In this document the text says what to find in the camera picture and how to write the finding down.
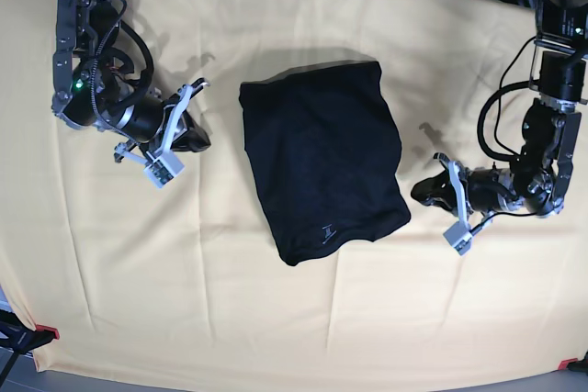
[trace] black cloth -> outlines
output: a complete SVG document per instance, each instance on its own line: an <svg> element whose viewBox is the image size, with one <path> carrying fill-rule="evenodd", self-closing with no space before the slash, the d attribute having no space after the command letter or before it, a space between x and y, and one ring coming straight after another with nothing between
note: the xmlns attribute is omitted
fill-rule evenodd
<svg viewBox="0 0 588 392"><path fill-rule="evenodd" d="M401 140L377 62L242 84L245 150L282 260L376 241L411 214L396 182Z"/></svg>

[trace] black t-shirt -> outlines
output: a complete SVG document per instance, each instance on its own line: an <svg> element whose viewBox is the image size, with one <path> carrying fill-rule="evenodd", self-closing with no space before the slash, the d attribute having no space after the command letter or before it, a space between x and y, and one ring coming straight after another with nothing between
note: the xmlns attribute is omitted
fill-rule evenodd
<svg viewBox="0 0 588 392"><path fill-rule="evenodd" d="M396 182L401 140L377 62L242 84L245 150L288 265L351 240L376 241L411 218Z"/></svg>

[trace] yellow fabric surface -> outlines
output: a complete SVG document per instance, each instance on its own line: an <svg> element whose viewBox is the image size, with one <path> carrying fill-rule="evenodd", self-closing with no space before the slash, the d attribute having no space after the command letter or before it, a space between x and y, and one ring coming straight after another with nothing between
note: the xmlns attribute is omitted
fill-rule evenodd
<svg viewBox="0 0 588 392"><path fill-rule="evenodd" d="M40 370L201 392L425 391L585 354L586 124L562 214L497 218L465 257L442 237L454 219L410 199L440 171L435 151L491 165L476 121L534 34L531 12L488 0L128 1L164 95L212 83L190 105L212 147L182 154L187 169L163 190L113 162L118 135L51 114L56 0L0 0L0 285L25 323L62 335L35 352ZM528 77L531 55L507 81ZM413 220L290 268L254 192L239 85L371 59ZM518 149L533 94L513 96L500 133Z"/></svg>

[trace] red clip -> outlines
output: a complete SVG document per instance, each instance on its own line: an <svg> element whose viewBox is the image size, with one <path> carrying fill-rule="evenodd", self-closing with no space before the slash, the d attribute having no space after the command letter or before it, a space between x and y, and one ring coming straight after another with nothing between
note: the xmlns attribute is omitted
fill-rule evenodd
<svg viewBox="0 0 588 392"><path fill-rule="evenodd" d="M574 362L577 362L577 361L578 361L577 358L571 358L570 360L563 360L560 363L560 367L558 367L558 371L563 371L564 369L567 369L568 368L568 364L574 363Z"/></svg>
<svg viewBox="0 0 588 392"><path fill-rule="evenodd" d="M55 328L50 328L49 326L43 326L43 325L35 325L35 330L48 330L49 332L53 332L53 334L55 334L55 340L59 340L59 331L56 330Z"/></svg>

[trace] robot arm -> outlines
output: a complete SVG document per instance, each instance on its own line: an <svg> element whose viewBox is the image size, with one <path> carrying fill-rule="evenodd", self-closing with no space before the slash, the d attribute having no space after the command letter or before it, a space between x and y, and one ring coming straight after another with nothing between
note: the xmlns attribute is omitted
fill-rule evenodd
<svg viewBox="0 0 588 392"><path fill-rule="evenodd" d="M51 108L72 129L93 126L126 138L115 149L115 161L141 163L162 187L184 168L175 151L199 152L210 145L187 113L189 100L209 83L199 79L162 99L153 85L149 48L122 20L126 8L126 0L58 0ZM141 50L145 68L139 78L132 58L116 47L120 31Z"/></svg>
<svg viewBox="0 0 588 392"><path fill-rule="evenodd" d="M460 254L473 237L497 215L538 216L558 214L563 209L573 171L572 158L582 115L576 112L582 100L588 54L588 0L540 0L537 8L537 48L543 48L541 70L536 80L509 84L494 93L482 108L478 141L490 158L508 167L470 170L443 154L435 156L445 170L418 183L412 197L425 206L441 207L459 221L445 234ZM538 93L522 126L525 144L520 153L499 153L484 139L488 111L503 95L530 88ZM525 207L528 214L514 211ZM482 222L472 228L469 215L480 212Z"/></svg>

